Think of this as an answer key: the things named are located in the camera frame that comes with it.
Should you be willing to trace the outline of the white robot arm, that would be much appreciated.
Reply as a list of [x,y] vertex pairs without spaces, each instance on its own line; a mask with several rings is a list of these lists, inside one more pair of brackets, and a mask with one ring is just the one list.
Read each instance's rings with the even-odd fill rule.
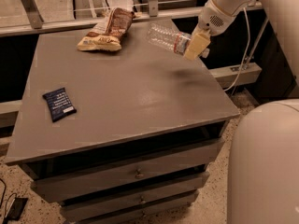
[[[254,0],[208,0],[184,56],[194,59]],[[295,76],[299,75],[299,0],[260,0]],[[299,224],[299,102],[251,110],[232,140],[227,224]]]

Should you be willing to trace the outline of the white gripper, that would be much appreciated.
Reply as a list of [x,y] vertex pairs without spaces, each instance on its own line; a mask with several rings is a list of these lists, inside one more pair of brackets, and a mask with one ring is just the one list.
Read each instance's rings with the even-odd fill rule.
[[215,5],[213,0],[208,0],[198,15],[198,27],[205,31],[192,35],[184,57],[194,60],[208,47],[210,36],[224,33],[234,20],[235,16],[226,14]]

